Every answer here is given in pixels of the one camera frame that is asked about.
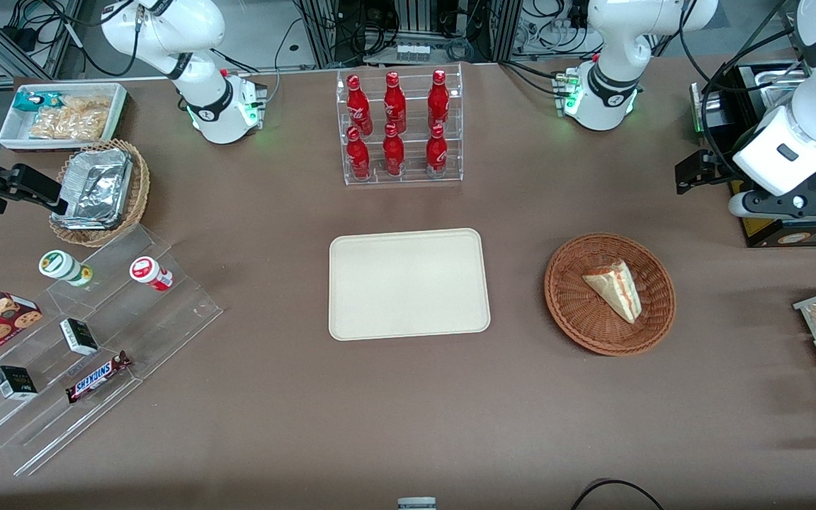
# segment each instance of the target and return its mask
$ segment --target snickers bar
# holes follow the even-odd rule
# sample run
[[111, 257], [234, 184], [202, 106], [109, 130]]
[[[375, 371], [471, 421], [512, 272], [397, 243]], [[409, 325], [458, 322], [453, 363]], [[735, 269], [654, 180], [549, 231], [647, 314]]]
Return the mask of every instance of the snickers bar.
[[110, 359], [103, 367], [97, 368], [93, 374], [87, 375], [86, 378], [82, 378], [81, 382], [65, 390], [65, 393], [68, 394], [68, 402], [74, 404], [80, 400], [81, 397], [96, 390], [97, 387], [100, 387], [101, 384], [109, 380], [113, 375], [119, 373], [120, 369], [128, 365], [130, 365], [130, 359], [124, 351], [120, 352], [119, 355], [114, 356], [114, 358]]

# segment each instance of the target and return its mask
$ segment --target brown table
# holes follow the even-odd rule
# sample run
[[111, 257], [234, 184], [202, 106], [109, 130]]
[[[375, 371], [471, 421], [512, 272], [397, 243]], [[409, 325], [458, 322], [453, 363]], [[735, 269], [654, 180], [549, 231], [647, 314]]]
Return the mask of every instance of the brown table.
[[[496, 65], [463, 69], [465, 181], [409, 190], [342, 183], [334, 72], [285, 75], [268, 127], [230, 146], [191, 129], [168, 81], [127, 81], [143, 223], [227, 311], [32, 477], [0, 458], [0, 508], [555, 509], [597, 477], [669, 508], [816, 508], [816, 352], [791, 309], [816, 294], [816, 249], [745, 249], [723, 187], [676, 196], [697, 146], [687, 62], [652, 62], [613, 132], [557, 119]], [[64, 154], [0, 164], [16, 161], [55, 172]], [[483, 238], [486, 332], [330, 337], [334, 238], [457, 227]], [[642, 242], [676, 284], [647, 354], [591, 354], [548, 315], [548, 258], [595, 230]], [[10, 205], [0, 290], [42, 291], [51, 248], [90, 253]], [[582, 509], [639, 498], [601, 488]]]

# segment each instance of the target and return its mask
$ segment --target red bottle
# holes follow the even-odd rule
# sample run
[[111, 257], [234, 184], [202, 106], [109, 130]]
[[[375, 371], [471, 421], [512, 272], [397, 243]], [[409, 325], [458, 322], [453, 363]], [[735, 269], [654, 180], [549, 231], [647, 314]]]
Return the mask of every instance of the red bottle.
[[446, 125], [446, 121], [449, 120], [449, 91], [446, 90], [446, 72], [437, 69], [433, 71], [433, 75], [433, 87], [430, 89], [430, 96], [427, 96], [427, 123], [431, 129], [437, 123]]
[[392, 177], [401, 176], [405, 168], [405, 145], [394, 123], [386, 125], [386, 139], [382, 143], [382, 153], [386, 156], [386, 171]]
[[362, 136], [370, 136], [373, 132], [373, 121], [370, 120], [370, 101], [367, 94], [361, 90], [361, 80], [354, 74], [346, 79], [348, 84], [348, 115], [353, 125], [361, 130]]
[[382, 98], [386, 107], [386, 122], [394, 123], [399, 133], [408, 129], [408, 112], [405, 107], [405, 93], [399, 86], [398, 72], [386, 72], [386, 96]]
[[370, 178], [370, 152], [367, 152], [367, 145], [361, 140], [361, 134], [354, 126], [349, 126], [346, 130], [348, 137], [348, 162], [352, 167], [354, 178], [359, 181], [366, 181]]
[[446, 174], [446, 151], [449, 146], [443, 139], [443, 125], [437, 123], [430, 129], [430, 140], [427, 141], [427, 175], [439, 179]]

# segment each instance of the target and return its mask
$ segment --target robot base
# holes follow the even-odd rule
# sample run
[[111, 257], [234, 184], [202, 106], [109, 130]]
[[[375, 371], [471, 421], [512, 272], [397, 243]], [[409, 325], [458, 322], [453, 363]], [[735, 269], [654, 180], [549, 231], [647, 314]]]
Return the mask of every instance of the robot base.
[[587, 129], [611, 130], [620, 125], [622, 119], [631, 112], [637, 92], [632, 93], [628, 101], [623, 101], [618, 106], [606, 106], [603, 99], [590, 90], [587, 83], [587, 72], [593, 66], [593, 62], [583, 62], [579, 67], [570, 67], [566, 70], [566, 84], [554, 81], [554, 90], [569, 94], [569, 97], [557, 98], [557, 112], [560, 117], [569, 116], [577, 120]]
[[250, 130], [263, 128], [266, 113], [266, 89], [256, 89], [252, 81], [230, 75], [226, 80], [232, 85], [232, 101], [216, 120], [206, 122], [191, 114], [194, 127], [204, 138], [213, 143], [236, 142]]

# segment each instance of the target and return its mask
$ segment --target wicker basket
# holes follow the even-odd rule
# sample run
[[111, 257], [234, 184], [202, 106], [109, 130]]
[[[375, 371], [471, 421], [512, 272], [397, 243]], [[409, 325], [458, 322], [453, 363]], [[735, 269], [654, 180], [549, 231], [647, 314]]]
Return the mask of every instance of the wicker basket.
[[[105, 151], [105, 149], [124, 149], [129, 152], [134, 158], [134, 168], [132, 169], [132, 180], [130, 180], [129, 194], [127, 195], [127, 203], [125, 204], [125, 214], [122, 223], [112, 230], [68, 230], [62, 229], [49, 220], [49, 227], [55, 232], [55, 235], [62, 241], [70, 242], [72, 244], [82, 244], [89, 248], [99, 248], [110, 239], [119, 235], [123, 230], [132, 226], [134, 223], [140, 221], [143, 216], [143, 210], [147, 207], [147, 194], [149, 193], [149, 169], [147, 162], [140, 157], [140, 152], [135, 149], [130, 143], [122, 140], [110, 140], [109, 142], [96, 143], [90, 147], [81, 149], [84, 152], [90, 151]], [[65, 171], [68, 169], [68, 163], [71, 158], [62, 165], [62, 171], [59, 172], [58, 177], [55, 178], [59, 183], [65, 177]]]
[[[581, 278], [590, 268], [622, 259], [635, 279], [641, 315], [628, 324]], [[615, 234], [587, 234], [563, 244], [544, 275], [550, 314], [581, 346], [608, 356], [653, 348], [676, 316], [676, 293], [667, 270], [644, 246]]]

